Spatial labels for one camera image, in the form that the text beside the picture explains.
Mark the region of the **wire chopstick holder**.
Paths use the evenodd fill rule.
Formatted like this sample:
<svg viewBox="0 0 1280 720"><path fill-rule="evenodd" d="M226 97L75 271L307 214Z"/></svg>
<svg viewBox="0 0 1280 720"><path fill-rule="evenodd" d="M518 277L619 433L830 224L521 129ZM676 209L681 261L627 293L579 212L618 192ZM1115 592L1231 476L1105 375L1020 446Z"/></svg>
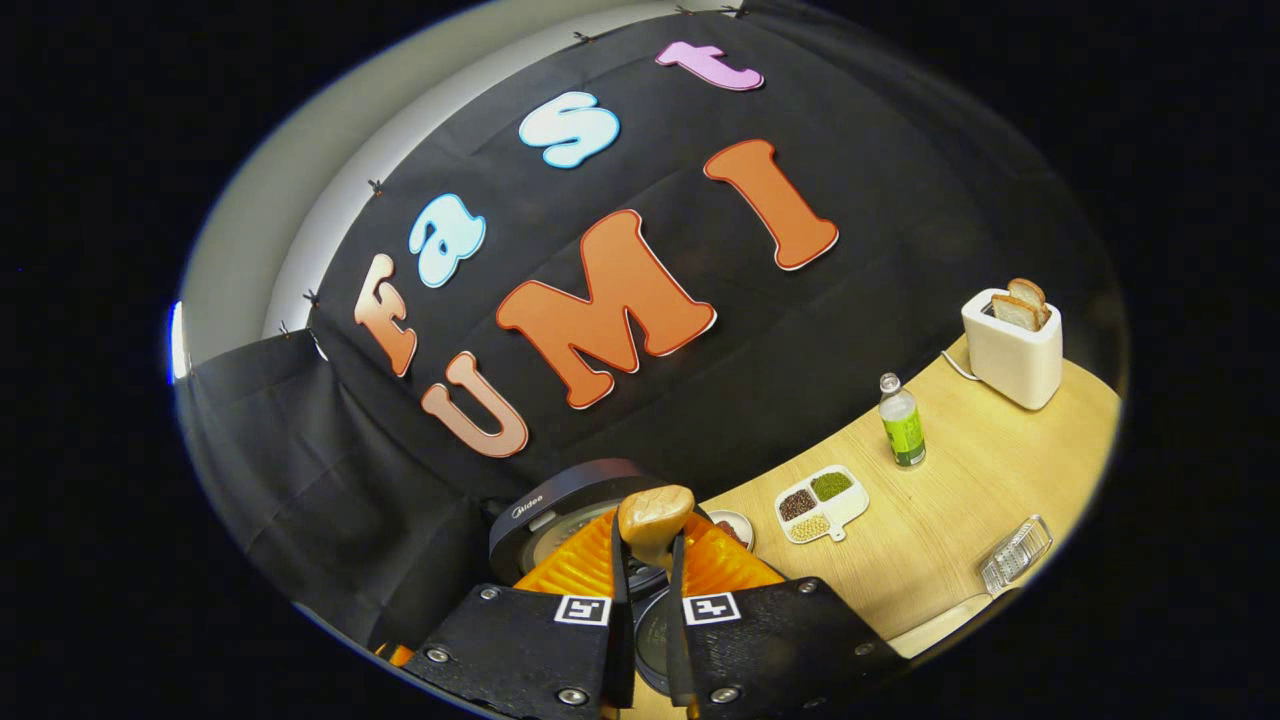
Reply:
<svg viewBox="0 0 1280 720"><path fill-rule="evenodd" d="M1032 514L998 541L978 566L992 597L1002 594L1028 574L1053 546L1053 536L1039 514Z"/></svg>

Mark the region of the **black rice cooker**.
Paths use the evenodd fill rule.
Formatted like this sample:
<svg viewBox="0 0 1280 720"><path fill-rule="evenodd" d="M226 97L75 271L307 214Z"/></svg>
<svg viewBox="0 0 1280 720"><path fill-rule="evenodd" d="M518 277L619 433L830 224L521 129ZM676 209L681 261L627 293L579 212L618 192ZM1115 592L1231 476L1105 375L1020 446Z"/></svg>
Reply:
<svg viewBox="0 0 1280 720"><path fill-rule="evenodd" d="M499 647L547 664L561 680L522 682L524 691L547 691L582 714L588 708L627 708L635 698L632 674L646 683L652 664L635 648L632 587L627 553L611 548L613 530L600 532L605 593L521 591L515 583L548 559L576 530L617 509L626 497L660 486L658 477L627 459L600 459L566 469L504 510L490 530L490 565L502 585L484 585L476 600L506 624Z"/></svg>

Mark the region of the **black backdrop cloth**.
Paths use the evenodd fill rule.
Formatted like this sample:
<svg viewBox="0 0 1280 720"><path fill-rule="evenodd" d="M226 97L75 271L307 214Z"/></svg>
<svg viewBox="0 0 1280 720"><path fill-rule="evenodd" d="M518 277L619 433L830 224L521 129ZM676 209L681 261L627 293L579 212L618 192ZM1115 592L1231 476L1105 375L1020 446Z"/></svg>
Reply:
<svg viewBox="0 0 1280 720"><path fill-rule="evenodd" d="M1114 269L1042 154L864 29L745 1L451 78L305 181L292 245L248 192L301 150L232 183L182 292L178 414L294 602L422 637L556 473L731 489L922 369L987 281L1046 281L1068 359L1124 387Z"/></svg>

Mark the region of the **white toaster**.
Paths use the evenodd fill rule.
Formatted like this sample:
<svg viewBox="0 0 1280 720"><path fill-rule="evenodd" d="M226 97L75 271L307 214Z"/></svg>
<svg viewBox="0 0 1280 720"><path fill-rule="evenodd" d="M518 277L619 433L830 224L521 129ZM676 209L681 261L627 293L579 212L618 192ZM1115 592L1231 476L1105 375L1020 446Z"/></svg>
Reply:
<svg viewBox="0 0 1280 720"><path fill-rule="evenodd" d="M1061 314L1048 305L1039 331L1023 329L988 314L1004 290L982 290L961 309L972 373L1027 410L1042 409L1062 379Z"/></svg>

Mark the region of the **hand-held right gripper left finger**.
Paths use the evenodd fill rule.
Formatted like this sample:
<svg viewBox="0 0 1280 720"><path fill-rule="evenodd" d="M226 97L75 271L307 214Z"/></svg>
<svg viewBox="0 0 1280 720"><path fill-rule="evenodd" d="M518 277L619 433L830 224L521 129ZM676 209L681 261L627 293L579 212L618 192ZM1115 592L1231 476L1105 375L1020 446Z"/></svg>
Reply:
<svg viewBox="0 0 1280 720"><path fill-rule="evenodd" d="M618 720L634 703L627 546L613 510L515 587L475 587L399 669L488 720Z"/></svg>

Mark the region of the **cream square rice dish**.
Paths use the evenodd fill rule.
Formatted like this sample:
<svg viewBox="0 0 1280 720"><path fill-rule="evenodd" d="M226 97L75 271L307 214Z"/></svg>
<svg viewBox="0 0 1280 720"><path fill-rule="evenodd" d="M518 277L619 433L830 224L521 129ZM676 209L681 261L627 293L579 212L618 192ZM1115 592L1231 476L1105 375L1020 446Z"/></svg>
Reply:
<svg viewBox="0 0 1280 720"><path fill-rule="evenodd" d="M1012 587L997 594L974 594L887 643L902 659L919 659L984 611L997 609L1001 602L1012 600L1020 592L1021 587Z"/></svg>

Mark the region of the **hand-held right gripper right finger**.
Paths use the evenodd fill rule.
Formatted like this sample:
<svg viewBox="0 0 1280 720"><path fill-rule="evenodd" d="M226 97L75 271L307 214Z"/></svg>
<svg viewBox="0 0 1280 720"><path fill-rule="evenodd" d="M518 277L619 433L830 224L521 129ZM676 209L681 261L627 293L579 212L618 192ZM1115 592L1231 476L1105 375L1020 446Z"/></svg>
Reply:
<svg viewBox="0 0 1280 720"><path fill-rule="evenodd" d="M851 720L906 659L819 577L727 582L718 528L673 541L668 682L690 720Z"/></svg>

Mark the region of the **wooden spoon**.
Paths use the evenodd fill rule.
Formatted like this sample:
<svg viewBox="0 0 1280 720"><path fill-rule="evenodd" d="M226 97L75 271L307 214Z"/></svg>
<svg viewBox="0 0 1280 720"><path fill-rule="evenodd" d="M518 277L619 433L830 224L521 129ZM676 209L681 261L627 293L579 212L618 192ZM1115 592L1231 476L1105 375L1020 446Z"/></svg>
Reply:
<svg viewBox="0 0 1280 720"><path fill-rule="evenodd" d="M694 493L684 486L644 489L625 498L614 524L630 553L640 562L672 573L672 543L695 507Z"/></svg>

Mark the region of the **white divided bean dish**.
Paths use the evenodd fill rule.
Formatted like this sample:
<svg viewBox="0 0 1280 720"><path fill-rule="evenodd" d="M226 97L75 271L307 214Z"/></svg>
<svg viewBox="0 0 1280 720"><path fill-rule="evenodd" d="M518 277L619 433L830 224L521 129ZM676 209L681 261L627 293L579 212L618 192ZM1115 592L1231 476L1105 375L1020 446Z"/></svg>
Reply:
<svg viewBox="0 0 1280 720"><path fill-rule="evenodd" d="M774 497L785 538L805 544L828 537L844 541L845 527L870 506L864 484L844 465L829 465L792 483Z"/></svg>

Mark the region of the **small round bean dish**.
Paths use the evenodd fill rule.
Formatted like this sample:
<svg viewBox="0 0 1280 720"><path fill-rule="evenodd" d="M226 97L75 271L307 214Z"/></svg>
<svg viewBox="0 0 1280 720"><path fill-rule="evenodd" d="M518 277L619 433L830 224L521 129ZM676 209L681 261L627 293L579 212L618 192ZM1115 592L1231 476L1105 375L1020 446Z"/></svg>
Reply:
<svg viewBox="0 0 1280 720"><path fill-rule="evenodd" d="M745 515L730 510L714 510L708 512L708 518L722 532L735 538L748 552L754 552L755 532Z"/></svg>

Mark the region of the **green drink bottle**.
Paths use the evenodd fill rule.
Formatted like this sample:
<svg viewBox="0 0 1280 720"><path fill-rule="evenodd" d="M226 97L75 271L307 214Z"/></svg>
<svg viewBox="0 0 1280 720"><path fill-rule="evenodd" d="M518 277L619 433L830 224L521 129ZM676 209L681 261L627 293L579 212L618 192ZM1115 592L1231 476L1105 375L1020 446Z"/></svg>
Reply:
<svg viewBox="0 0 1280 720"><path fill-rule="evenodd" d="M895 373L879 378L878 414L887 434L895 462L915 468L925 459L925 438L915 396Z"/></svg>

